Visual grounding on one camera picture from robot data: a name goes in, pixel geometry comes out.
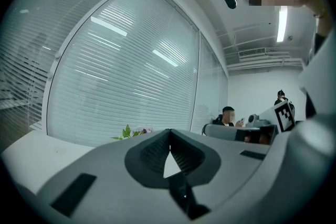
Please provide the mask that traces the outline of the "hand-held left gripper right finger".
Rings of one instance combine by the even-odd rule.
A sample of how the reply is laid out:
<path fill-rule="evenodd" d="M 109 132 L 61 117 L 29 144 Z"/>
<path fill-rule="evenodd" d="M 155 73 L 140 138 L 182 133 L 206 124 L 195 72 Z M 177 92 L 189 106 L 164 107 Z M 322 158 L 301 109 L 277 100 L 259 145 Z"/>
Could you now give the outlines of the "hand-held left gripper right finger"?
<path fill-rule="evenodd" d="M 170 152 L 185 176 L 201 176 L 204 152 L 197 141 L 177 130 L 170 130 Z"/>

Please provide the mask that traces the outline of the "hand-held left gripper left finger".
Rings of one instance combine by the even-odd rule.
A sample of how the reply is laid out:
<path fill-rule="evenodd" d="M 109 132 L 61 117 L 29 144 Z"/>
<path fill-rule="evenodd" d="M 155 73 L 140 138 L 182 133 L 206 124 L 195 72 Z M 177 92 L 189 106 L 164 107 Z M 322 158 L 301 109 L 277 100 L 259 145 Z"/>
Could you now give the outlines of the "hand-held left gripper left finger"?
<path fill-rule="evenodd" d="M 165 162 L 170 153 L 170 129 L 166 129 L 145 141 L 140 159 L 147 169 L 164 173 Z"/>

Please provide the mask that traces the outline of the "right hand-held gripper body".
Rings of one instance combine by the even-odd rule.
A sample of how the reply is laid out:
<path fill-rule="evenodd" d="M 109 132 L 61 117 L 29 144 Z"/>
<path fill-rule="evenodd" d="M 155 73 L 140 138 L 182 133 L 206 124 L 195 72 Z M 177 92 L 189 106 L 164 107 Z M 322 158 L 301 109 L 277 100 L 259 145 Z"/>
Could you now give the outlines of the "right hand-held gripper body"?
<path fill-rule="evenodd" d="M 270 145 L 275 136 L 296 125 L 295 108 L 289 101 L 280 101 L 265 112 L 249 116 L 244 127 L 224 126 L 218 117 L 203 126 L 202 135 L 228 141 Z"/>

